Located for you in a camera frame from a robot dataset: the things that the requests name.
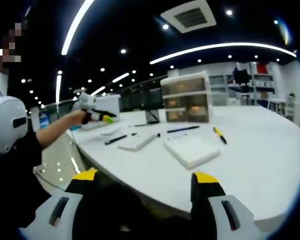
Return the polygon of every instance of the white notepad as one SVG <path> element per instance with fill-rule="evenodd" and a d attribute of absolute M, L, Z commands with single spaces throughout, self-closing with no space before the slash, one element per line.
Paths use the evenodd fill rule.
<path fill-rule="evenodd" d="M 125 141 L 120 142 L 120 144 L 118 145 L 118 149 L 137 152 L 151 143 L 157 137 L 157 135 L 158 134 L 131 136 Z"/>
<path fill-rule="evenodd" d="M 221 150 L 199 137 L 184 136 L 165 140 L 163 146 L 186 169 L 193 169 L 221 154 Z"/>

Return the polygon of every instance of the marker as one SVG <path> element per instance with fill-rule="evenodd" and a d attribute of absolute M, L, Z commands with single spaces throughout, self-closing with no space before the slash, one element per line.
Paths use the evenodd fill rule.
<path fill-rule="evenodd" d="M 116 141 L 119 141 L 120 139 L 124 139 L 124 138 L 126 138 L 126 137 L 127 137 L 127 135 L 123 135 L 123 136 L 120 136 L 120 137 L 111 139 L 111 140 L 109 140 L 109 141 L 106 141 L 104 144 L 105 144 L 105 145 L 109 145 L 109 144 L 112 144 L 112 143 L 114 143 L 114 142 L 116 142 Z"/>
<path fill-rule="evenodd" d="M 218 136 L 221 138 L 221 140 L 222 140 L 222 142 L 224 142 L 224 144 L 227 144 L 226 139 L 224 138 L 224 136 L 222 135 L 222 133 L 216 127 L 213 128 L 213 131 L 216 134 L 218 134 Z"/>
<path fill-rule="evenodd" d="M 200 126 L 190 126 L 190 127 L 184 127 L 184 128 L 179 128 L 179 129 L 175 129 L 175 130 L 169 130 L 167 131 L 167 133 L 175 133 L 175 132 L 180 132 L 180 131 L 185 131 L 185 130 L 190 130 L 190 129 L 197 129 L 200 128 Z"/>

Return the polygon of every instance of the cable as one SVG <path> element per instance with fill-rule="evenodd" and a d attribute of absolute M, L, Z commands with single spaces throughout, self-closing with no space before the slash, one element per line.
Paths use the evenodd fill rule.
<path fill-rule="evenodd" d="M 36 173 L 35 171 L 34 171 L 33 173 L 34 173 L 35 175 L 37 175 L 39 178 L 41 178 L 43 181 L 45 181 L 47 184 L 49 184 L 49 185 L 55 187 L 56 189 L 59 189 L 59 190 L 65 192 L 64 189 L 62 189 L 62 188 L 58 187 L 57 185 L 54 185 L 53 183 L 49 182 L 48 180 L 46 180 L 45 178 L 43 178 L 40 174 Z"/>

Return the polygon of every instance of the human arm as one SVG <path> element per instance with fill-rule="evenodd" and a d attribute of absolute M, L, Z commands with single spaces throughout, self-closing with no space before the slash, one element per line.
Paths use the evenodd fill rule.
<path fill-rule="evenodd" d="M 43 149 L 53 144 L 67 129 L 81 125 L 87 113 L 83 110 L 76 110 L 68 113 L 48 127 L 36 132 L 36 138 Z"/>

